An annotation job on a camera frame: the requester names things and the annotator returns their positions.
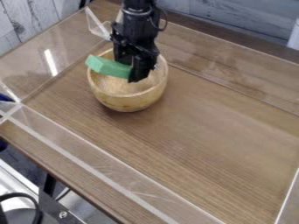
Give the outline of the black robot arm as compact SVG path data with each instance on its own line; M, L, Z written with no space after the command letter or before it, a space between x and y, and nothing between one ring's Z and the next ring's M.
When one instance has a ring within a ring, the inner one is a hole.
M111 25L116 62L131 66L128 82L139 82L155 69L160 12L155 0L121 0L121 21Z

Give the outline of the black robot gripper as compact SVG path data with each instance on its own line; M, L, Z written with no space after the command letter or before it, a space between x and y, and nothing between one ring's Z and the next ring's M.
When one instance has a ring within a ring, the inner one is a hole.
M112 23L115 61L132 67L128 82L145 79L155 69L160 54L155 45L159 24L159 10L120 10Z

